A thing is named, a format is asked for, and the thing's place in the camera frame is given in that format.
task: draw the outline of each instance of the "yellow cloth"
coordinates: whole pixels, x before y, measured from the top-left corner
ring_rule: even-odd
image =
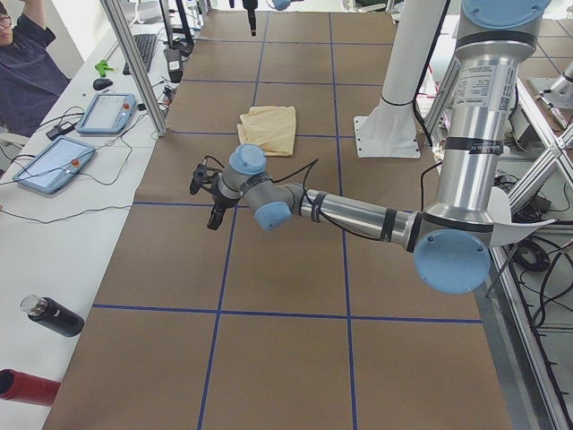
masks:
[[[293,155],[295,146],[295,107],[251,107],[248,114],[241,115],[242,124],[237,124],[241,143],[261,147],[268,156]]]

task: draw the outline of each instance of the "white table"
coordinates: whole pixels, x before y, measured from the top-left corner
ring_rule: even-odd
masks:
[[[156,33],[159,28],[157,24],[141,25],[134,27],[133,32]],[[46,119],[60,116],[72,106],[86,108],[89,105],[95,94],[92,82],[99,77],[94,66],[106,56],[114,43],[115,35],[110,31]],[[158,43],[149,73],[151,85],[160,82],[162,76],[168,77],[162,51],[162,44]],[[115,68],[115,72],[107,73],[107,77],[114,82],[109,90],[131,92],[141,103],[133,78],[122,75],[124,57],[119,47],[108,63]],[[154,90],[159,95],[163,84],[155,86]],[[128,126],[134,124],[140,115],[142,113],[137,112]],[[54,124],[35,133],[21,153],[36,154],[45,148],[49,144],[45,132]],[[80,136],[75,131],[68,136],[97,146],[110,139]],[[130,205],[157,134],[150,118],[145,116],[124,138],[133,146],[133,153],[113,185],[103,186],[91,178],[78,176],[53,196],[34,193],[17,184],[0,185],[0,204],[6,211],[36,219],[55,219],[86,209]],[[98,150],[82,172],[110,182],[119,171],[127,152],[127,148],[118,141],[109,148]],[[9,182],[18,169],[18,166],[12,165],[0,183]],[[127,214],[128,210],[107,210],[42,225],[0,213],[0,368],[62,380],[78,337],[65,338],[29,321],[20,310],[20,302],[28,294],[48,296],[85,318]],[[48,412],[49,408],[0,400],[0,428],[40,429]]]

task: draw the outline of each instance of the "glasses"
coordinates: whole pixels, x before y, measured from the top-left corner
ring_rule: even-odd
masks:
[[[0,16],[0,28],[9,29],[12,27],[12,18],[8,15]]]

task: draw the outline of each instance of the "tablet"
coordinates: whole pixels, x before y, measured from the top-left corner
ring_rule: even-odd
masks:
[[[96,94],[75,129],[81,134],[117,134],[129,123],[135,108],[133,94]]]
[[[62,189],[93,156],[88,143],[59,136],[13,177],[14,182],[45,194]]]

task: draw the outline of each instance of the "black water bottle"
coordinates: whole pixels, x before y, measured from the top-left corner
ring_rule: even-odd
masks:
[[[21,301],[20,309],[33,322],[68,338],[75,336],[83,328],[83,318],[50,297],[27,296]]]

